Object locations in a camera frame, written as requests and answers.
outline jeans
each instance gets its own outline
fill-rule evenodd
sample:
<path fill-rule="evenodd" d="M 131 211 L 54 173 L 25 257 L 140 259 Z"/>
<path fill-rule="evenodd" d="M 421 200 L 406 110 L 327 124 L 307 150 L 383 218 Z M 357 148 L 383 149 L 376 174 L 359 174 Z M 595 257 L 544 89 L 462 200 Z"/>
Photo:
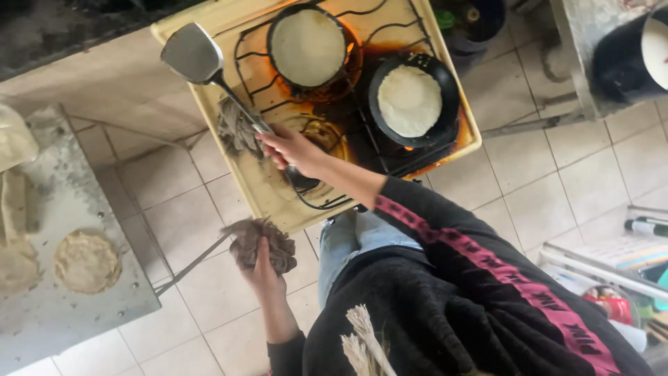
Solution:
<path fill-rule="evenodd" d="M 332 284 L 355 256 L 384 246 L 422 247 L 372 211 L 344 211 L 325 222 L 320 234 L 318 302 L 325 307 Z"/>

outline pink stripe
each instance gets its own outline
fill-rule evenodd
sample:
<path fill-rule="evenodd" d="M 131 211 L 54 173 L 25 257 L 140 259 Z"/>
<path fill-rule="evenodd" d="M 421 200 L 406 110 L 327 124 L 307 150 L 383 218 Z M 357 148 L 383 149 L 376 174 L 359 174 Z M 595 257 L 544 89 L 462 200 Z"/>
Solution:
<path fill-rule="evenodd" d="M 457 230 L 432 229 L 425 219 L 385 196 L 376 197 L 375 207 L 416 230 L 426 243 L 432 244 L 440 240 L 467 257 L 477 267 L 489 271 L 499 282 L 513 285 L 529 304 L 543 312 L 559 329 L 564 336 L 566 347 L 588 361 L 597 376 L 620 375 L 608 348 L 585 326 L 580 316 L 557 298 L 547 286 L 529 280 L 520 274 L 516 267 L 499 260 L 494 252 L 481 247 Z"/>

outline red package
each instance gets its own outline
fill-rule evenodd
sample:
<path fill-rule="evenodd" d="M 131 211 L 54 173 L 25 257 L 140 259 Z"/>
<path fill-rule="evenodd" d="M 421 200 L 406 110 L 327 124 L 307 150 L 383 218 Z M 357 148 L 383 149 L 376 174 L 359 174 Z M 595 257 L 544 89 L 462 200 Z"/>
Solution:
<path fill-rule="evenodd" d="M 622 298 L 596 299 L 589 295 L 585 295 L 583 298 L 602 306 L 608 312 L 608 319 L 619 321 L 626 325 L 633 325 L 633 317 L 631 316 L 631 308 L 628 300 Z"/>

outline black pan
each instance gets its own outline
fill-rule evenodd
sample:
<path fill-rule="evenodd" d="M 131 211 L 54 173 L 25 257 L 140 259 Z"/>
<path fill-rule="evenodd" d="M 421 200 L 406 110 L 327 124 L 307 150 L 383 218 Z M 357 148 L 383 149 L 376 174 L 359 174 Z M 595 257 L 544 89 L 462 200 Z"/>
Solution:
<path fill-rule="evenodd" d="M 339 27 L 339 30 L 341 30 L 341 34 L 343 34 L 343 37 L 345 39 L 345 46 L 343 46 L 343 49 L 347 48 L 348 44 L 351 41 L 349 41 L 348 38 L 345 38 L 346 37 L 345 31 L 344 31 L 345 26 L 339 21 L 339 19 L 334 17 L 330 12 L 320 8 L 319 6 L 317 6 L 315 4 L 299 3 L 299 4 L 294 4 L 294 5 L 290 5 L 290 6 L 286 7 L 284 10 L 280 11 L 279 14 L 276 17 L 274 17 L 274 20 L 271 22 L 271 26 L 269 27 L 269 31 L 267 32 L 267 53 L 269 55 L 269 61 L 271 62 L 271 65 L 274 67 L 276 72 L 278 72 L 278 74 L 281 76 L 281 78 L 285 82 L 287 82 L 288 84 L 290 84 L 294 88 L 312 89 L 312 88 L 322 87 L 322 86 L 334 81 L 335 79 L 338 79 L 341 75 L 341 72 L 343 71 L 343 67 L 344 67 L 344 64 L 345 64 L 345 61 L 346 61 L 347 58 L 343 59 L 343 61 L 341 62 L 341 67 L 339 68 L 339 71 L 331 79 L 327 80 L 326 82 L 324 82 L 324 83 L 322 83 L 318 86 L 311 87 L 311 86 L 299 85 L 299 84 L 296 84 L 296 83 L 288 80 L 283 75 L 283 73 L 281 73 L 281 70 L 279 69 L 279 66 L 276 64 L 276 61 L 274 60 L 274 54 L 272 52 L 272 50 L 273 50 L 272 39 L 274 37 L 274 31 L 276 30 L 276 26 L 279 24 L 279 22 L 281 22 L 286 17 L 289 17 L 293 14 L 299 13 L 299 12 L 307 10 L 307 9 L 310 9 L 310 10 L 313 10 L 313 11 L 318 11 L 319 13 L 322 13 L 324 16 L 326 16 L 327 18 L 334 21 L 334 23 L 336 23 L 336 25 Z"/>
<path fill-rule="evenodd" d="M 399 136 L 385 123 L 378 104 L 378 90 L 385 77 L 400 66 L 417 67 L 433 77 L 441 86 L 443 107 L 441 116 L 424 136 L 407 138 Z M 428 147 L 436 143 L 452 143 L 459 132 L 458 111 L 460 105 L 457 81 L 448 67 L 435 57 L 427 54 L 408 54 L 386 60 L 373 74 L 369 85 L 369 109 L 378 127 L 394 142 L 407 147 Z"/>

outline person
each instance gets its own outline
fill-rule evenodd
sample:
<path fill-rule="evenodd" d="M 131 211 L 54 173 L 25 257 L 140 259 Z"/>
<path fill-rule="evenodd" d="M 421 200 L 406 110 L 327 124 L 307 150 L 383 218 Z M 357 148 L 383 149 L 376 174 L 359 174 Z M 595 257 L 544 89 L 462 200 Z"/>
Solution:
<path fill-rule="evenodd" d="M 278 168 L 294 165 L 369 209 L 323 228 L 322 312 L 308 338 L 260 239 L 244 277 L 263 312 L 274 376 L 652 374 L 603 309 L 470 211 L 274 128 L 257 138 Z"/>

